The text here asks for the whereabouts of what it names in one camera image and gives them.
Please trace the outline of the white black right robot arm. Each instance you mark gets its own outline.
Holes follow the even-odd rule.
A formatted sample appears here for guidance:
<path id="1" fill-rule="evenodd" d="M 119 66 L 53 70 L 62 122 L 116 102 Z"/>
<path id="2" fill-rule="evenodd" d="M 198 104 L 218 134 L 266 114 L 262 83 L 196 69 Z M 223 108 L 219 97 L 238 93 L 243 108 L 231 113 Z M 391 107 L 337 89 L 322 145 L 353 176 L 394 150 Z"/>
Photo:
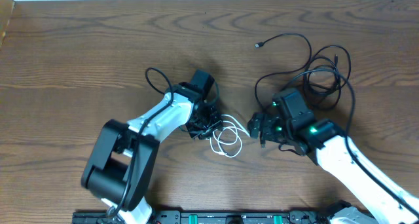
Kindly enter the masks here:
<path id="1" fill-rule="evenodd" d="M 418 198 L 398 186 L 376 167 L 345 131 L 329 119 L 317 120 L 300 92 L 275 94 L 278 114 L 254 113 L 247 127 L 252 138 L 286 144 L 293 152 L 335 176 L 368 209 L 367 214 L 347 202 L 331 206 L 327 223 L 417 223 Z"/>

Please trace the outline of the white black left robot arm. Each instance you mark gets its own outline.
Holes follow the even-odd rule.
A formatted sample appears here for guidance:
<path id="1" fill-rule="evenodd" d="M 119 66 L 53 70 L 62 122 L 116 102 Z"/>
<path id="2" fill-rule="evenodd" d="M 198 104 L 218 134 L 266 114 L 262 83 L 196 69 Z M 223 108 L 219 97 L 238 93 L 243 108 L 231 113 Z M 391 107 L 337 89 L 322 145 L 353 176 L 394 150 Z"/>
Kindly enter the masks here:
<path id="1" fill-rule="evenodd" d="M 161 223 L 146 201 L 160 144 L 177 128 L 207 139 L 221 127 L 216 100 L 208 101 L 215 79 L 197 70 L 190 82 L 169 84 L 163 99 L 126 123 L 102 127 L 81 176 L 81 185 L 108 205 L 106 212 L 75 212 L 73 223 Z"/>

